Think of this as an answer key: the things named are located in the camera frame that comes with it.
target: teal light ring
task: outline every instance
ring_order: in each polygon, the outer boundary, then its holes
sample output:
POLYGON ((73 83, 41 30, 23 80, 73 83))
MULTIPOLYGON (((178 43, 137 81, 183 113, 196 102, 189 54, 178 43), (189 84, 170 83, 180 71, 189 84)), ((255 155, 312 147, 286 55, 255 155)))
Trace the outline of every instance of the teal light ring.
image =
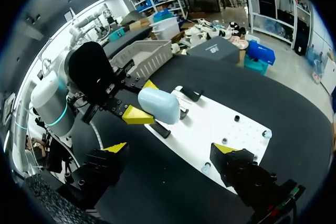
POLYGON ((56 123, 58 123, 62 119, 62 117, 65 115, 65 112, 67 112, 67 108, 68 108, 68 103, 66 103, 65 109, 64 109, 62 115, 54 123, 50 123, 50 124, 46 123, 46 125, 47 126, 54 126, 56 123))
POLYGON ((15 121, 15 124, 17 125, 17 126, 19 126, 21 129, 23 129, 23 130, 27 130, 27 128, 24 128, 23 126, 21 126, 21 125, 19 125, 16 121, 15 121))

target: gray bin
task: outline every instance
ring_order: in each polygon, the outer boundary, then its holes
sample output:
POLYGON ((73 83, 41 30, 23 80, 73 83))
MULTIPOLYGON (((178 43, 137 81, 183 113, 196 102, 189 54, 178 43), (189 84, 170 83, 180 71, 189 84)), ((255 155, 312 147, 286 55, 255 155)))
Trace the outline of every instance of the gray bin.
POLYGON ((173 57, 170 40, 136 41, 116 54, 110 63, 122 68, 131 59, 135 66, 128 72, 133 77, 148 78, 173 57))

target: teal box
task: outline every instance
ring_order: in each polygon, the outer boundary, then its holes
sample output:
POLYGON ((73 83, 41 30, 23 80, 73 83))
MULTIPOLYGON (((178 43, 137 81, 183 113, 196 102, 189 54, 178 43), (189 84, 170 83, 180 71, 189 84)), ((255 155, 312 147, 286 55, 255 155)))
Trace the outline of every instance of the teal box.
POLYGON ((110 41, 118 40, 120 37, 124 35, 125 35, 124 29, 120 28, 109 35, 109 40, 110 41))
POLYGON ((248 55, 245 55, 244 67, 256 71, 259 74, 265 75, 268 63, 262 60, 256 60, 254 58, 250 58, 248 55))

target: black table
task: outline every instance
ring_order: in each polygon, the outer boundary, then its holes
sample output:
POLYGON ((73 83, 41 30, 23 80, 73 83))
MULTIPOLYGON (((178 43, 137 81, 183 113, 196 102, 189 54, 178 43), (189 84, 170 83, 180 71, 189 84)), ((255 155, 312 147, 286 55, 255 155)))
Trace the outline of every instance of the black table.
MULTIPOLYGON (((225 62, 174 56, 151 80, 171 92, 177 85, 203 89, 204 95, 270 128, 273 137, 261 166, 304 185, 301 212, 328 172, 330 122, 310 101, 267 77, 225 62)), ((132 97, 127 92, 120 98, 132 97)), ((93 121, 105 146, 127 141, 131 159, 115 188, 97 203, 111 223, 246 223, 252 215, 238 196, 207 178, 154 137, 143 125, 126 125, 98 112, 93 121)), ((80 116, 72 135, 80 162, 98 147, 90 126, 80 116)))
POLYGON ((144 38, 148 37, 151 30, 152 27, 144 27, 135 31, 128 31, 118 40, 110 41, 105 46, 103 46, 104 52, 109 59, 112 59, 126 46, 137 40, 143 40, 144 38))

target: blue bin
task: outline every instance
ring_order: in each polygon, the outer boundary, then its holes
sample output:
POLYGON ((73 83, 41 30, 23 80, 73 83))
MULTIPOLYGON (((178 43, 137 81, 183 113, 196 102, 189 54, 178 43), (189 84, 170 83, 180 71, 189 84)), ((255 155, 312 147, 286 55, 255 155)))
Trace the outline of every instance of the blue bin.
POLYGON ((244 67, 250 70, 256 71, 261 75, 265 75, 267 67, 268 67, 268 63, 262 60, 253 59, 249 55, 245 55, 244 67))
POLYGON ((120 29, 114 31, 113 33, 111 33, 109 35, 109 40, 110 41, 114 41, 114 40, 117 40, 117 39, 119 39, 120 37, 122 37, 124 35, 125 35, 124 29, 120 28, 120 29))
POLYGON ((270 65, 274 64, 275 54, 274 51, 270 48, 267 48, 261 44, 258 44, 256 41, 251 40, 247 48, 247 54, 251 58, 267 62, 270 65))
POLYGON ((162 20, 167 19, 167 18, 172 18, 172 17, 174 17, 174 15, 172 13, 170 13, 167 8, 165 8, 165 9, 163 9, 162 12, 158 12, 154 15, 153 21, 154 21, 154 23, 156 23, 156 22, 162 21, 162 20))

